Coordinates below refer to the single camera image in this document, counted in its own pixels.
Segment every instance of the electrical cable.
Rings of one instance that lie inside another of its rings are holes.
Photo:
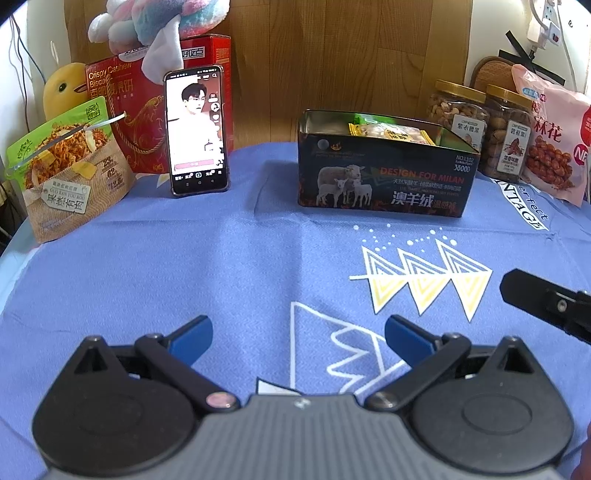
[[[577,80],[574,76],[573,61],[570,59],[569,48],[566,46],[566,38],[564,36],[564,29],[562,28],[562,19],[560,18],[560,8],[558,8],[558,5],[556,5],[556,16],[558,17],[558,26],[560,27],[560,31],[562,32],[562,46],[564,47],[566,60],[569,62],[570,75],[573,78],[574,91],[578,92],[579,89],[577,88]]]
[[[530,8],[531,8],[531,13],[533,14],[533,16],[535,18],[535,21],[538,22],[544,30],[548,30],[548,25],[544,25],[544,22],[542,22],[542,19],[540,18],[537,10],[535,9],[534,0],[530,0]]]
[[[19,43],[22,45],[22,47],[24,48],[25,52],[27,52],[27,55],[29,55],[29,58],[31,59],[31,61],[33,62],[33,65],[37,68],[37,71],[39,72],[39,75],[41,75],[41,78],[43,80],[43,83],[46,84],[47,80],[45,79],[45,75],[43,75],[43,72],[41,71],[41,68],[39,67],[39,65],[37,64],[37,62],[35,61],[35,58],[33,57],[33,55],[31,55],[31,53],[27,50],[27,46],[24,44],[24,42],[22,41],[22,36],[21,36],[21,29],[18,26],[18,23],[16,21],[16,19],[14,18],[14,15],[11,16],[12,21],[14,22],[14,26],[17,28],[17,33],[18,33],[18,41]]]
[[[12,240],[12,235],[8,233],[4,228],[0,226],[0,233],[3,234],[9,240]]]
[[[10,17],[11,25],[14,26],[14,15]],[[15,38],[14,29],[12,30],[12,41],[15,44],[15,51],[17,52],[17,57],[21,62],[21,70],[22,70],[22,88],[24,91],[25,97],[25,123],[27,125],[27,132],[31,133],[31,127],[29,126],[29,113],[28,113],[28,95],[27,95],[27,78],[25,77],[25,61],[22,59],[20,44]]]
[[[8,195],[8,192],[6,191],[6,189],[4,188],[4,185],[2,185],[2,183],[0,183],[0,188],[4,192],[4,196],[6,197],[6,205],[10,209],[10,216],[12,219],[12,228],[14,229],[14,231],[16,231],[18,229],[18,227],[20,226],[20,224],[23,223],[23,221],[25,219],[22,217],[21,212],[18,210],[18,208],[12,202],[12,198]],[[17,217],[18,217],[18,223],[17,223],[17,219],[14,217],[15,213],[17,214]]]

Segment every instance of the gold jar lid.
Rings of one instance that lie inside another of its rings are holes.
[[[435,88],[440,92],[445,92],[449,93],[450,95],[466,98],[476,103],[484,103],[486,100],[486,95],[482,92],[479,92],[478,90],[464,87],[463,85],[458,85],[457,83],[446,82],[445,80],[436,81]]]
[[[519,93],[505,90],[504,88],[497,87],[496,85],[488,85],[486,87],[486,94],[531,110],[532,100],[520,95]]]

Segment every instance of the black tin box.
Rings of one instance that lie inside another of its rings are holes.
[[[407,118],[390,117],[424,130],[435,145],[354,137],[355,115],[307,110],[301,117],[300,205],[462,216],[480,161],[476,150],[439,125]]]

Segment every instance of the man on phone screen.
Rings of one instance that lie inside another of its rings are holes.
[[[217,126],[203,112],[207,88],[201,83],[192,83],[181,94],[184,109],[178,119],[169,121],[168,135],[173,164],[191,160],[217,159],[221,155],[222,142]]]

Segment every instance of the plastic jar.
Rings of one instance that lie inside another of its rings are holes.
[[[493,179],[519,182],[525,167],[534,117],[532,101],[510,90],[486,87],[485,107],[490,114],[480,171]]]
[[[438,80],[429,98],[427,119],[451,130],[479,152],[486,132],[486,95],[457,83]]]

